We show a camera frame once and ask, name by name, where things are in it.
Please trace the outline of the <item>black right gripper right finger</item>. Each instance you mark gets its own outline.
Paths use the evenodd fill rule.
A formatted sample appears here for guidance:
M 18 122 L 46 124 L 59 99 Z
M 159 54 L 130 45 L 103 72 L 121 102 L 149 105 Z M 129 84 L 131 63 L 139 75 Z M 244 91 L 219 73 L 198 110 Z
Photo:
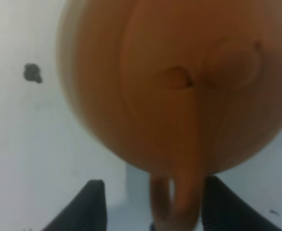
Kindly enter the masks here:
M 201 209 L 205 231 L 280 231 L 238 197 L 218 177 L 205 181 Z

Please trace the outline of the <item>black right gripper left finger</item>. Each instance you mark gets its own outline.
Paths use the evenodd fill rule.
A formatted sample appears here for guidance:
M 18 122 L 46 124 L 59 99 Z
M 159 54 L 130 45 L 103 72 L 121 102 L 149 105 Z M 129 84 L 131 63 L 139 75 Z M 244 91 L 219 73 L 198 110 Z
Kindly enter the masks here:
M 102 180 L 90 180 L 50 222 L 45 231 L 105 231 L 107 207 L 105 184 Z

